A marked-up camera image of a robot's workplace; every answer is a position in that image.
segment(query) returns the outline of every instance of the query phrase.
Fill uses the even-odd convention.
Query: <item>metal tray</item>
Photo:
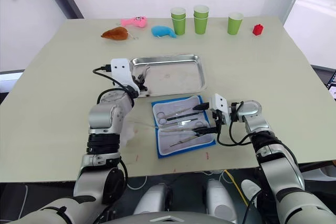
[[[137,77],[146,67],[144,85],[147,92],[139,97],[198,93],[206,88],[201,58],[197,55],[169,55],[131,60],[132,75]]]

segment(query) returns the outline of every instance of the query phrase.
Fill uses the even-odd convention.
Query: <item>red block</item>
[[[255,36],[260,35],[260,34],[263,32],[263,31],[262,31],[263,28],[264,28],[264,27],[263,27],[261,24],[255,25],[252,33],[253,33]]]

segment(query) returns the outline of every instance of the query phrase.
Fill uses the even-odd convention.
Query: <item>green paper cup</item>
[[[173,20],[174,31],[176,35],[184,35],[185,33],[185,18],[183,19],[175,19]]]
[[[174,19],[184,19],[185,9],[182,7],[174,7],[170,10],[171,16]]]
[[[242,13],[230,13],[227,23],[227,33],[231,35],[236,35],[240,28],[240,24],[243,21],[243,18],[244,16]]]
[[[194,17],[196,18],[207,18],[209,15],[209,7],[205,5],[194,6]]]
[[[208,18],[197,18],[194,16],[195,33],[205,34],[207,22],[208,22]]]

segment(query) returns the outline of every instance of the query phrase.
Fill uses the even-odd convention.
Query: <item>blue toy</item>
[[[172,38],[176,38],[176,34],[174,33],[173,29],[167,26],[153,26],[152,34],[155,37],[159,38],[165,35],[169,35]]]

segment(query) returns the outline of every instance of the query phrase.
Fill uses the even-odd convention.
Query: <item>table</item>
[[[25,70],[0,106],[0,182],[75,180],[88,139],[88,112],[98,94],[111,87],[92,69],[112,58],[196,54],[205,68],[204,100],[219,93],[228,102],[254,99],[276,135],[300,163],[335,159],[336,104],[308,61],[275,17],[245,18],[237,36],[226,32],[227,18],[210,18],[205,35],[194,33],[155,38],[154,25],[170,19],[149,19],[146,29],[130,27],[138,40],[112,41],[100,35],[116,19],[67,20]],[[261,36],[252,34],[263,24]],[[252,146],[213,147],[158,159],[151,102],[140,98],[128,116],[135,137],[121,154],[130,176],[157,175],[257,166]],[[242,138],[244,124],[234,124]],[[224,126],[221,141],[229,143]]]

